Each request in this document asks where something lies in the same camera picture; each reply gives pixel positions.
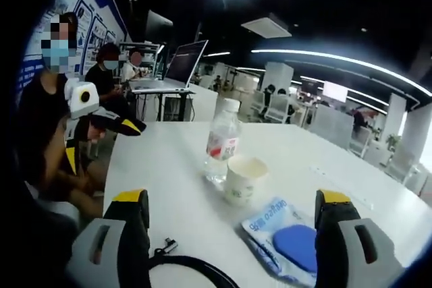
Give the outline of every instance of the blue sponge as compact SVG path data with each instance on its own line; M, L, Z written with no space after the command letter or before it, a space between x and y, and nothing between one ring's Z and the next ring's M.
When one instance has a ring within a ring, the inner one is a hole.
M317 232L304 225L280 229L273 235L277 252L308 272L317 272L315 237Z

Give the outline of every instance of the white table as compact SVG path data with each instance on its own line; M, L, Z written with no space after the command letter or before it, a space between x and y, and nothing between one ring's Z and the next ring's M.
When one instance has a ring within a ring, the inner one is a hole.
M206 260L241 287L289 287L267 274L234 231L250 211L227 205L202 177L209 125L149 123L139 138L119 135L104 210L119 192L146 188L151 252L170 237L179 242L174 254ZM344 191L360 215L372 218L393 240L403 266L416 258L432 233L432 210L412 192L357 156L295 125L244 124L239 151L259 157L271 172L256 205L274 194L313 217L317 189ZM204 277L179 266L156 267L151 278L155 288L212 287Z

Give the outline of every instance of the water bottle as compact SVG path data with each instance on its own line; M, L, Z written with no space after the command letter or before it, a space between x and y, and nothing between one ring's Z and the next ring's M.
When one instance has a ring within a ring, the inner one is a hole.
M225 98L221 111L214 118L207 142L205 162L206 178L221 185L227 176L227 160L234 155L240 137L240 122L237 118L240 102Z

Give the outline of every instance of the face mask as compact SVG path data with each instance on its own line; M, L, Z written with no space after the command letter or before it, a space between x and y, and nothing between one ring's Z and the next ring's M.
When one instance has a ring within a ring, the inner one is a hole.
M107 70L114 70L116 67L119 66L119 61L109 61L105 60L103 62L104 67L107 68Z
M68 40L50 40L48 47L42 49L45 65L60 74L68 72L69 58L76 55L76 49L69 49Z

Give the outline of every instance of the black ceiling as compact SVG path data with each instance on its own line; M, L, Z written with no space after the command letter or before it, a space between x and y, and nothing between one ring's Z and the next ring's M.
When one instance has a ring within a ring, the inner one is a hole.
M134 40L145 38L143 24L147 10L152 9L173 20L173 46L193 41L200 24L200 37L210 40L208 53L231 52L206 59L209 62L263 69L270 60L289 61L296 80L300 76L329 80L388 102L395 90L379 83L384 82L415 97L421 105L431 102L431 97L405 82L361 65L250 50L295 49L340 55L408 76L432 90L432 0L133 0L133 15L128 0L116 3ZM266 40L241 27L269 13L288 25L292 37ZM375 101L358 98L379 107ZM407 99L410 107L416 104Z

